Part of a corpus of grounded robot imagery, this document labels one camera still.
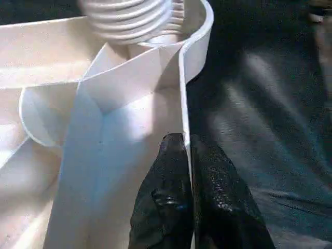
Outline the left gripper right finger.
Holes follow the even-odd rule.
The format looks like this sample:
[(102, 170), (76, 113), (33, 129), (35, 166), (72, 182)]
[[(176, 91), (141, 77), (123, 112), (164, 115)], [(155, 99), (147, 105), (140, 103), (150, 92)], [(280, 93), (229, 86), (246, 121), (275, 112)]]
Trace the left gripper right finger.
[(274, 248), (246, 182), (213, 141), (192, 135), (196, 248)]

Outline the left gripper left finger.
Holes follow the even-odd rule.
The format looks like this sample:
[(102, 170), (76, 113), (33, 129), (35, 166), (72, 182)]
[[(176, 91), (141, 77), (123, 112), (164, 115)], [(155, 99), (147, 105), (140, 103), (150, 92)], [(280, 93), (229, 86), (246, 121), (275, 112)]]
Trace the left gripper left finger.
[(193, 200), (180, 133), (167, 134), (137, 193), (129, 248), (190, 248)]

